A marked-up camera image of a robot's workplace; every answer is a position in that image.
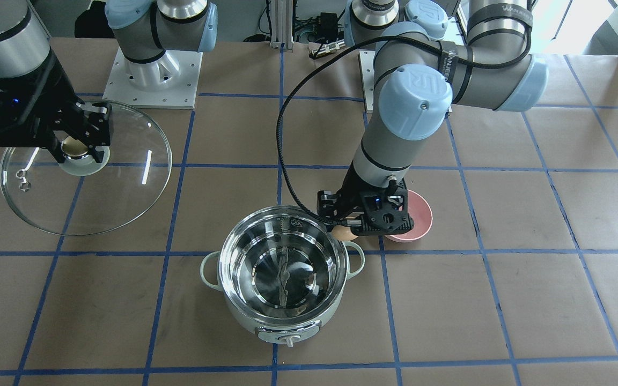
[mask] white pot handle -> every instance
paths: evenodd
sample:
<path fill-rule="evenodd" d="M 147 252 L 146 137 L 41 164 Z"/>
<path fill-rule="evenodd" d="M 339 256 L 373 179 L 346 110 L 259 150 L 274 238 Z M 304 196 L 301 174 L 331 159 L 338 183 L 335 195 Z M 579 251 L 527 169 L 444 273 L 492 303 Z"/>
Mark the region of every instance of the white pot handle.
<path fill-rule="evenodd" d="M 361 249 L 361 247 L 359 247 L 358 244 L 356 244 L 355 242 L 351 242 L 351 241 L 343 241 L 343 244 L 345 244 L 345 249 L 347 247 L 351 247 L 353 249 L 355 249 L 358 253 L 359 253 L 359 257 L 361 257 L 361 265 L 359 266 L 359 268 L 354 271 L 354 272 L 350 272 L 349 268 L 350 268 L 350 257 L 348 256 L 348 280 L 357 276 L 362 269 L 364 269 L 364 265 L 366 264 L 366 256 L 364 255 L 364 251 L 363 249 Z"/>
<path fill-rule="evenodd" d="M 204 284 L 206 284 L 208 288 L 213 288 L 217 291 L 223 292 L 223 287 L 221 287 L 220 284 L 211 284 L 204 277 L 204 266 L 207 265 L 207 261 L 209 261 L 209 259 L 211 259 L 212 257 L 216 257 L 216 259 L 218 259 L 218 255 L 220 255 L 220 252 L 211 252 L 206 257 L 204 257 L 204 259 L 202 260 L 202 264 L 199 265 L 199 277 L 202 279 L 202 281 L 204 282 Z"/>

